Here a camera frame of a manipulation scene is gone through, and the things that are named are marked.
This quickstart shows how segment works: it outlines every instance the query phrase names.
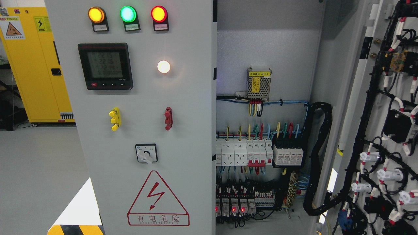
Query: yellow safety cabinet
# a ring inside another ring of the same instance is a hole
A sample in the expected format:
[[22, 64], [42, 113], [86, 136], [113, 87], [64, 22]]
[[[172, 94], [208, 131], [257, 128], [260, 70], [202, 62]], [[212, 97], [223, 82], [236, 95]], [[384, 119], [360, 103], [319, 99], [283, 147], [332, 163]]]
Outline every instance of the yellow safety cabinet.
[[7, 8], [1, 39], [31, 123], [74, 122], [46, 8]]

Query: yellow label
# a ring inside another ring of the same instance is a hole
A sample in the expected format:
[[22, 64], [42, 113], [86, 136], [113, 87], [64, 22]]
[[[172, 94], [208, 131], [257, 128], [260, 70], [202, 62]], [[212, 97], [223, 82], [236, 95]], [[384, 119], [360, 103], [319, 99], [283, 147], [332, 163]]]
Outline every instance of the yellow label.
[[252, 93], [260, 92], [260, 81], [261, 81], [261, 77], [253, 77], [252, 78], [252, 85], [251, 85], [251, 92]]
[[35, 16], [34, 19], [38, 32], [52, 32], [48, 16]]
[[250, 71], [249, 77], [269, 77], [270, 71]]

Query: warning label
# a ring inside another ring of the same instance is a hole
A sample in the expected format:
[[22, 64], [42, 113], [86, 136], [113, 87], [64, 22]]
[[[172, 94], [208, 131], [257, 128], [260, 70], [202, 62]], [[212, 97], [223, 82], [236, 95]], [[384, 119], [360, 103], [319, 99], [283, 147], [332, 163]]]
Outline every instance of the warning label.
[[157, 171], [148, 175], [127, 217], [129, 225], [190, 225], [189, 213]]
[[34, 16], [38, 32], [52, 32], [48, 16]]
[[0, 28], [6, 40], [25, 39], [22, 23], [18, 16], [0, 17]]

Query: gray floor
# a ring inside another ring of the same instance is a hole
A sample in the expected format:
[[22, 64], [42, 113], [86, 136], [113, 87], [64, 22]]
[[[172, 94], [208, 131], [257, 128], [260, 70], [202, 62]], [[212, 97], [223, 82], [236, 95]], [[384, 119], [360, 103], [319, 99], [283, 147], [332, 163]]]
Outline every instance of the gray floor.
[[75, 126], [0, 130], [0, 235], [46, 235], [88, 177]]

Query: white indicator light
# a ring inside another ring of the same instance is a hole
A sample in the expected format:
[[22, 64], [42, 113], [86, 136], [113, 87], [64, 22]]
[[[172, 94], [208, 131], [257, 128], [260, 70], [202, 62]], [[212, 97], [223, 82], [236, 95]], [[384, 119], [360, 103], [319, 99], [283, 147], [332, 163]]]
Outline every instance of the white indicator light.
[[171, 68], [170, 63], [168, 63], [165, 60], [160, 61], [157, 65], [158, 71], [160, 71], [163, 74], [168, 73], [170, 71], [170, 68]]

